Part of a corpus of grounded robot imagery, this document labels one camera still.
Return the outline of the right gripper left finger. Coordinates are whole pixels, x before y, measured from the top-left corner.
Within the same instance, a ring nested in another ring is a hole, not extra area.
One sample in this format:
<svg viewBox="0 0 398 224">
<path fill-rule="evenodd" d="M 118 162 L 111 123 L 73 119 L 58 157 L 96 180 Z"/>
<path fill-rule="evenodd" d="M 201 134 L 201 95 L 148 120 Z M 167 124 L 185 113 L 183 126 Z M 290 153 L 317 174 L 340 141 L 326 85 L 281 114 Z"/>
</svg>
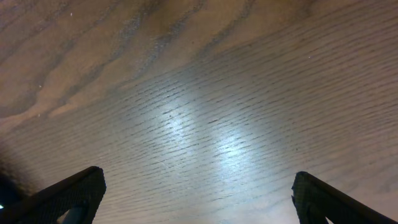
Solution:
<svg viewBox="0 0 398 224">
<path fill-rule="evenodd" d="M 103 169 L 91 166 L 1 210 L 1 223 L 92 224 L 106 192 Z"/>
</svg>

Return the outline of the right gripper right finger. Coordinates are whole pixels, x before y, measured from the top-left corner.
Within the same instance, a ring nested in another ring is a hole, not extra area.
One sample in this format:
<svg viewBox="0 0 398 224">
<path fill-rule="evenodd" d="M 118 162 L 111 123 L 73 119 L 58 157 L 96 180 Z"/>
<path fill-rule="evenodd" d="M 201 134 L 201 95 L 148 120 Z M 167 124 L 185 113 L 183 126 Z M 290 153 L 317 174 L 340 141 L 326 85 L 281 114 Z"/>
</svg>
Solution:
<svg viewBox="0 0 398 224">
<path fill-rule="evenodd" d="M 292 201 L 300 224 L 397 222 L 344 194 L 308 172 L 296 173 Z"/>
</svg>

